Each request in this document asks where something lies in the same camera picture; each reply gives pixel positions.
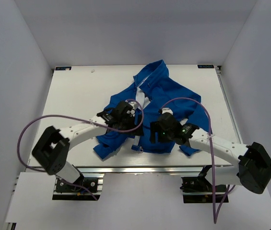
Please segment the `blue zip jacket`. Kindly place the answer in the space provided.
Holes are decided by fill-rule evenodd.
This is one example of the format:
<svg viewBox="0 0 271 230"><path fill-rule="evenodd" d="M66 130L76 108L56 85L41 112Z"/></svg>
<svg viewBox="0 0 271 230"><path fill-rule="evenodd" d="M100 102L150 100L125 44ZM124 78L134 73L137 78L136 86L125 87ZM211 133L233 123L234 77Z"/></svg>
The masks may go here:
<svg viewBox="0 0 271 230"><path fill-rule="evenodd" d="M142 136L134 136L132 150L163 154L170 153L174 142L150 142L152 122L157 121L159 109L168 107L176 120L187 119L207 131L208 119L199 106L201 96L180 85L169 77L169 70L163 60L146 65L133 77L133 83L123 91L110 97L106 108L114 108L120 101L135 99L143 107Z"/></svg>

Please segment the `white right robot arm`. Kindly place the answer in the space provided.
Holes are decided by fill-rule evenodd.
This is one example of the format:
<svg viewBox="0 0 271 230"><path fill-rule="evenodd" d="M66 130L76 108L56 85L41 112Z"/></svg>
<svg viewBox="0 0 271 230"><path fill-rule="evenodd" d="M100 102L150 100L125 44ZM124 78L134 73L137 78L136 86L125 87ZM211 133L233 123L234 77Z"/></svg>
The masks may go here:
<svg viewBox="0 0 271 230"><path fill-rule="evenodd" d="M230 142L192 123L181 123L170 113L163 113L150 123L152 143L175 142L181 147L207 152L230 163L230 166L203 167L188 190L212 190L215 185L241 185L247 190L262 194L271 180L271 158L265 148L253 142L251 145Z"/></svg>

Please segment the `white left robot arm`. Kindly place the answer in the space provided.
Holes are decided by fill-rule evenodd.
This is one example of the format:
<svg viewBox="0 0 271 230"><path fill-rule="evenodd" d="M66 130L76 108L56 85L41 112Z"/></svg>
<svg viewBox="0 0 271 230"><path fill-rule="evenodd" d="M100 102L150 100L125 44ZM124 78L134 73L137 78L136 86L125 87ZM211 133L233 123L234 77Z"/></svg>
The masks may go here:
<svg viewBox="0 0 271 230"><path fill-rule="evenodd" d="M121 101L114 108L107 108L89 120L80 120L78 124L65 128L47 127L32 150L37 160L48 175L59 177L72 191L79 191L83 186L83 174L67 161L69 151L75 146L104 135L108 131L135 135L141 129L144 118L142 105L133 99Z"/></svg>

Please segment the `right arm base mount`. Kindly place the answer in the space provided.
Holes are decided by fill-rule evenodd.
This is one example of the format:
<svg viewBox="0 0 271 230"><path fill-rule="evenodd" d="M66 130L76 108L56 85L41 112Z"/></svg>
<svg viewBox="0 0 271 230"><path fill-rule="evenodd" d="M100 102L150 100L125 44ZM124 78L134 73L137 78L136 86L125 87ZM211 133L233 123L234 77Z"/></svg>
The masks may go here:
<svg viewBox="0 0 271 230"><path fill-rule="evenodd" d="M201 177L182 177L180 190L184 204L211 204L212 184Z"/></svg>

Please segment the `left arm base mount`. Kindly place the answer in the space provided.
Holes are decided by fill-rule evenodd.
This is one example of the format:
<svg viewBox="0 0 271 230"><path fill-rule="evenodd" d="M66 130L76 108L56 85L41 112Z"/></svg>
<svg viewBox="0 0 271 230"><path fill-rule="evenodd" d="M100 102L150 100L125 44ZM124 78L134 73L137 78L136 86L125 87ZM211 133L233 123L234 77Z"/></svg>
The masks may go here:
<svg viewBox="0 0 271 230"><path fill-rule="evenodd" d="M86 176L81 187L65 183L56 178L52 200L61 201L97 201L100 198L103 186L101 176Z"/></svg>

